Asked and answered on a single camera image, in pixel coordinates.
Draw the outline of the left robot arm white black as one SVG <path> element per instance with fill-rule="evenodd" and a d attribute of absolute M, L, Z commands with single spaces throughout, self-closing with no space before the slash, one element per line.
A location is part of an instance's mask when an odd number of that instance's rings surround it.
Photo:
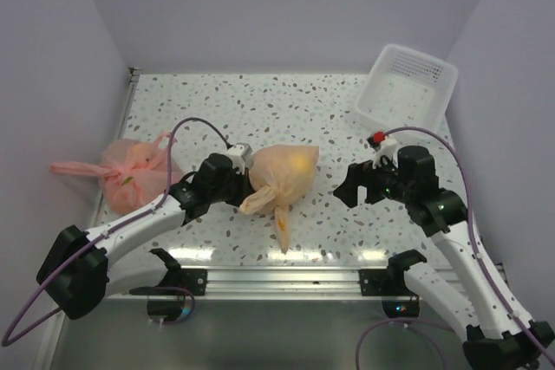
<path fill-rule="evenodd" d="M 94 310 L 107 296 L 140 287 L 135 272 L 115 265 L 128 253 L 204 216 L 213 204 L 234 207 L 253 193 L 248 179 L 251 148 L 239 143 L 225 153 L 212 153 L 198 171 L 187 174 L 153 202 L 110 224 L 62 230 L 49 250 L 36 280 L 71 320 Z"/>

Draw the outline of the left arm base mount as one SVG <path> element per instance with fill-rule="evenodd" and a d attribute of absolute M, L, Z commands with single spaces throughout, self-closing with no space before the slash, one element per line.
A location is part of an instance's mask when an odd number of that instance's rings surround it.
<path fill-rule="evenodd" d="M 206 269 L 183 268 L 166 250 L 156 248 L 150 252 L 157 256 L 166 267 L 166 274 L 149 295 L 174 296 L 173 300 L 147 302 L 147 314 L 151 321 L 161 326 L 187 321 L 196 309 L 196 298 L 206 294 L 208 272 Z"/>

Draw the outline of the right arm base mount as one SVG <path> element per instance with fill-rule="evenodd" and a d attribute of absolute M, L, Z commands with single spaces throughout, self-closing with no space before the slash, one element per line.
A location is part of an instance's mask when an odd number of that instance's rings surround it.
<path fill-rule="evenodd" d="M 404 273 L 427 261 L 418 250 L 406 250 L 392 256 L 385 269 L 359 269 L 361 295 L 380 297 L 382 311 L 388 318 L 417 318 L 420 297 L 408 289 Z"/>

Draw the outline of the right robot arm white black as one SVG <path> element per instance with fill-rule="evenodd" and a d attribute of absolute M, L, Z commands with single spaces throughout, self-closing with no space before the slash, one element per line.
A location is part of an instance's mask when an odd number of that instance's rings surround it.
<path fill-rule="evenodd" d="M 546 321 L 535 320 L 512 294 L 484 251 L 461 197 L 441 187 L 435 162 L 422 146 L 405 146 L 395 157 L 349 165 L 333 191 L 349 208 L 365 188 L 368 204 L 402 204 L 410 219 L 447 259 L 462 287 L 442 278 L 416 249 L 388 260 L 386 283 L 396 294 L 424 299 L 462 342 L 473 369 L 530 366 L 554 341 Z"/>

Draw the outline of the orange plastic bag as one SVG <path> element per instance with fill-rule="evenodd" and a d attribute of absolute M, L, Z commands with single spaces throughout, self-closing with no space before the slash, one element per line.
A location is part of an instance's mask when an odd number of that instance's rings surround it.
<path fill-rule="evenodd" d="M 290 208 L 312 187 L 318 160 L 317 146 L 275 145 L 253 155 L 248 172 L 253 194 L 242 201 L 239 211 L 245 215 L 273 215 L 284 254 L 290 245 Z"/>

